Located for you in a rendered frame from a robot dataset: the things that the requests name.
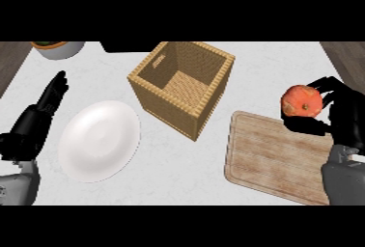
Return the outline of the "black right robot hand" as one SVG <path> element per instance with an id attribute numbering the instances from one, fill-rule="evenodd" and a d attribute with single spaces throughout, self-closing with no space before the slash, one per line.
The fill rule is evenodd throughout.
<path id="1" fill-rule="evenodd" d="M 307 84 L 319 93 L 327 93 L 322 107 L 330 107 L 325 124 L 312 117 L 288 117 L 281 114 L 285 127 L 299 133 L 333 135 L 334 144 L 359 149 L 365 155 L 365 95 L 355 91 L 334 76 L 322 77 Z"/>

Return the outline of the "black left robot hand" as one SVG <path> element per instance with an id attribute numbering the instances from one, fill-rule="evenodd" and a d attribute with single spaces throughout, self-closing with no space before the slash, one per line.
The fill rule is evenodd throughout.
<path id="1" fill-rule="evenodd" d="M 68 90 L 65 71 L 52 79 L 36 104 L 27 106 L 9 133 L 0 134 L 0 156 L 6 161 L 36 159 L 49 135 L 53 116 Z"/>

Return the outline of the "orange squash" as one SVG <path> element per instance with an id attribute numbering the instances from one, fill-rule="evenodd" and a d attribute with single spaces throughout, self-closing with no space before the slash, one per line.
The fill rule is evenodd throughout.
<path id="1" fill-rule="evenodd" d="M 315 118 L 322 111 L 322 96 L 306 85 L 293 86 L 281 97 L 281 109 L 288 117 Z"/>

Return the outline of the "wooden cutting board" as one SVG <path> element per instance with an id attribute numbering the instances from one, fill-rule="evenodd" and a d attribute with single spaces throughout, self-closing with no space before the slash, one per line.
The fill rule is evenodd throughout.
<path id="1" fill-rule="evenodd" d="M 228 181 L 305 205 L 327 205 L 321 166 L 331 135 L 300 134 L 273 118 L 235 111 L 223 174 Z"/>

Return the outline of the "square wicker basket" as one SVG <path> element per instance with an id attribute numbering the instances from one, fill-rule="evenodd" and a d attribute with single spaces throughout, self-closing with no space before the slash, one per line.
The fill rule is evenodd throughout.
<path id="1" fill-rule="evenodd" d="M 163 41 L 127 76 L 142 109 L 192 141 L 220 102 L 234 60 L 201 41 Z"/>

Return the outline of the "white plate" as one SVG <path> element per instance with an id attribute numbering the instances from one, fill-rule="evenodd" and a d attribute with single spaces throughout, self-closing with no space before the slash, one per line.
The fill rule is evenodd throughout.
<path id="1" fill-rule="evenodd" d="M 108 100 L 86 107 L 61 136 L 59 164 L 83 182 L 112 177 L 129 164 L 140 144 L 140 120 L 135 109 Z"/>

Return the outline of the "grey pot with orange rim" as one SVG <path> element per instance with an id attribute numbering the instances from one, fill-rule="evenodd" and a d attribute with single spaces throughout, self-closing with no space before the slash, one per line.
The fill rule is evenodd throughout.
<path id="1" fill-rule="evenodd" d="M 73 57 L 84 46 L 83 41 L 61 41 L 53 44 L 40 45 L 34 41 L 31 42 L 33 47 L 49 60 L 62 60 Z"/>

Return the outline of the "black appliance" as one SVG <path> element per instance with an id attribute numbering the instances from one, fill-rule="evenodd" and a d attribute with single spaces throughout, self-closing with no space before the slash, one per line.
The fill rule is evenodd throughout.
<path id="1" fill-rule="evenodd" d="M 149 52 L 158 41 L 102 41 L 102 48 L 108 53 Z"/>

